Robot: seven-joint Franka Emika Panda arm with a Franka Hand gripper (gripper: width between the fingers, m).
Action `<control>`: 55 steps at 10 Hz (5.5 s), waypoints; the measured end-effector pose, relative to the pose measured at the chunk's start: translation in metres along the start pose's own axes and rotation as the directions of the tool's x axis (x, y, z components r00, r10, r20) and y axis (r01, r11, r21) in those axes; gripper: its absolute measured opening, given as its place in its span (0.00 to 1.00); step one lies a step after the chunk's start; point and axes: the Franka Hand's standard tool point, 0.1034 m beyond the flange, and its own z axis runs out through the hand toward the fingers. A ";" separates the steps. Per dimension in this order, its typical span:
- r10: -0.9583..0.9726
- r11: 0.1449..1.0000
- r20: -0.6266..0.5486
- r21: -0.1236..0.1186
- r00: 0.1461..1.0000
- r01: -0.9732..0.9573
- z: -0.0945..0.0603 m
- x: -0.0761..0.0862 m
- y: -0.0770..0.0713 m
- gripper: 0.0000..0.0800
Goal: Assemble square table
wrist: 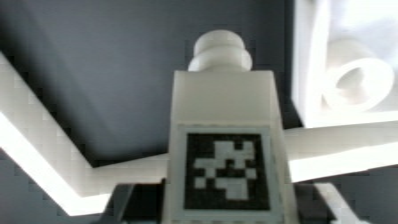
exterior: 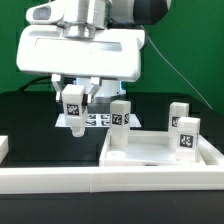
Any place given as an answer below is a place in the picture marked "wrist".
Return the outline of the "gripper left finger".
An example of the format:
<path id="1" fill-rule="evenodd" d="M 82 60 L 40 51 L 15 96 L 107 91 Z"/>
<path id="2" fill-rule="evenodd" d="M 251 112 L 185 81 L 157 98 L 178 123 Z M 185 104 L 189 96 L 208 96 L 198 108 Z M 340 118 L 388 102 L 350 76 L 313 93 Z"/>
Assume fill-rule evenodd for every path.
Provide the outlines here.
<path id="1" fill-rule="evenodd" d="M 160 224 L 166 181 L 119 184 L 104 212 L 104 224 Z"/>

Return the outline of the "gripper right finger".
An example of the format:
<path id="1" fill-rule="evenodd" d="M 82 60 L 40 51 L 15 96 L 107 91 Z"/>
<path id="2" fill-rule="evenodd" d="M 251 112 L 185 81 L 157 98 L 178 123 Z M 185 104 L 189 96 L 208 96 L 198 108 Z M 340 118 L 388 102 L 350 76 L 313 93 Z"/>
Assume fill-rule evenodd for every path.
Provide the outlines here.
<path id="1" fill-rule="evenodd" d="M 295 183 L 301 224 L 372 224 L 354 212 L 331 183 Z"/>

